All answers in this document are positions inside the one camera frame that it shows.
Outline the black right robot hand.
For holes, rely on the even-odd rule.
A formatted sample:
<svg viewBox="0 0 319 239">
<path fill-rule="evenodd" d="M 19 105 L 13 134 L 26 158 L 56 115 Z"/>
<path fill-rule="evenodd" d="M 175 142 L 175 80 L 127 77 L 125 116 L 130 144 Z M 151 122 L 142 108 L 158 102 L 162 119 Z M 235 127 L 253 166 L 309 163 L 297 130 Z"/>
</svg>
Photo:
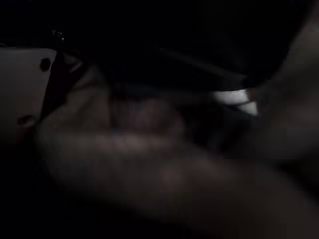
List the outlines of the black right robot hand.
<svg viewBox="0 0 319 239">
<path fill-rule="evenodd" d="M 17 142 L 89 63 L 111 84 L 212 93 L 223 104 L 274 75 L 312 0 L 3 0 L 0 136 Z"/>
</svg>

